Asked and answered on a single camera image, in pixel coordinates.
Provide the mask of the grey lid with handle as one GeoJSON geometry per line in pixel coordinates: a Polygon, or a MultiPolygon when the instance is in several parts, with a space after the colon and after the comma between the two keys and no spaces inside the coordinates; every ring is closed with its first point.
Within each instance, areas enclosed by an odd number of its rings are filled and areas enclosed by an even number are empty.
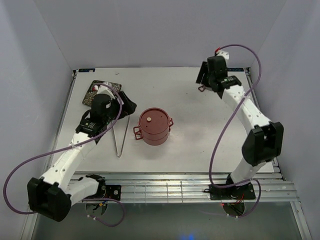
{"type": "Polygon", "coordinates": [[[206,90],[206,87],[204,85],[201,85],[201,86],[198,87],[198,90],[200,92],[204,92],[206,90]]]}

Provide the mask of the dark red lid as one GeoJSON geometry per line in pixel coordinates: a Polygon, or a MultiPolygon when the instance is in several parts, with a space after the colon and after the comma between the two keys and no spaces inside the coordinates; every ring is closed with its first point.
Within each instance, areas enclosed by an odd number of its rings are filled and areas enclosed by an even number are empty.
{"type": "Polygon", "coordinates": [[[152,107],[141,113],[138,125],[141,130],[148,134],[158,135],[162,132],[168,133],[170,117],[163,109],[152,107]]]}

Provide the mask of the pink steel-lined bowl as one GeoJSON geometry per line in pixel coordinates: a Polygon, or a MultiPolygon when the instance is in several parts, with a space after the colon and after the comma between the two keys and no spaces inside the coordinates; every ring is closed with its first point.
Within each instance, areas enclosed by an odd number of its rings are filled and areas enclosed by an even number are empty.
{"type": "Polygon", "coordinates": [[[169,134],[166,134],[164,137],[159,138],[159,139],[149,139],[146,137],[143,137],[143,135],[140,132],[135,132],[134,133],[135,140],[143,140],[146,144],[151,145],[151,146],[159,146],[163,144],[169,137],[169,134]]]}
{"type": "Polygon", "coordinates": [[[133,128],[133,133],[136,140],[157,141],[169,134],[173,124],[174,122],[171,117],[146,117],[141,120],[140,125],[133,128]]]}

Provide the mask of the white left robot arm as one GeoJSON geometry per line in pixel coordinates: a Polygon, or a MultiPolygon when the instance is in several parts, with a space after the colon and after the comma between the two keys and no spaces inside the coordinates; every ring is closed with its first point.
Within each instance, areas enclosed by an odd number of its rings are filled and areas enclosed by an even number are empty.
{"type": "Polygon", "coordinates": [[[80,163],[99,143],[103,132],[116,121],[133,114],[136,103],[124,91],[118,97],[108,92],[93,97],[91,108],[81,117],[66,150],[40,178],[27,184],[30,209],[61,222],[71,207],[85,198],[100,200],[106,195],[106,180],[97,174],[87,174],[71,182],[80,163]]]}

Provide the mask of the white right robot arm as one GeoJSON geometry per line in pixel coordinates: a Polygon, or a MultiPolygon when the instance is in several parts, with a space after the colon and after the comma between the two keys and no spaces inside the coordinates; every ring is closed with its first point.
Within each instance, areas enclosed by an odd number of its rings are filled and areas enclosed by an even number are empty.
{"type": "Polygon", "coordinates": [[[247,137],[241,147],[242,158],[224,185],[226,194],[237,199],[244,193],[244,186],[268,162],[280,155],[284,126],[266,117],[246,95],[241,81],[229,76],[226,59],[211,56],[200,67],[196,83],[210,88],[232,110],[232,117],[242,123],[247,137]]]}

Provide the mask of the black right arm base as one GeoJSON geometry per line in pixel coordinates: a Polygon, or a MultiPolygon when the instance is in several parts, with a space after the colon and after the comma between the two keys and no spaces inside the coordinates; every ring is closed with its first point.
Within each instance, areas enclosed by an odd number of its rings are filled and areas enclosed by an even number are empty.
{"type": "Polygon", "coordinates": [[[208,188],[203,190],[208,193],[211,200],[255,200],[256,195],[251,183],[233,186],[229,188],[217,188],[209,185],[208,188]]]}

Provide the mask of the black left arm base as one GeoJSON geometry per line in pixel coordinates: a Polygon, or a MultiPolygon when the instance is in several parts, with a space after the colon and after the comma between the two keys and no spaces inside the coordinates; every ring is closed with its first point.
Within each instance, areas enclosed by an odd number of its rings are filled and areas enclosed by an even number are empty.
{"type": "Polygon", "coordinates": [[[122,186],[119,184],[109,184],[101,188],[101,199],[121,200],[122,186]]]}

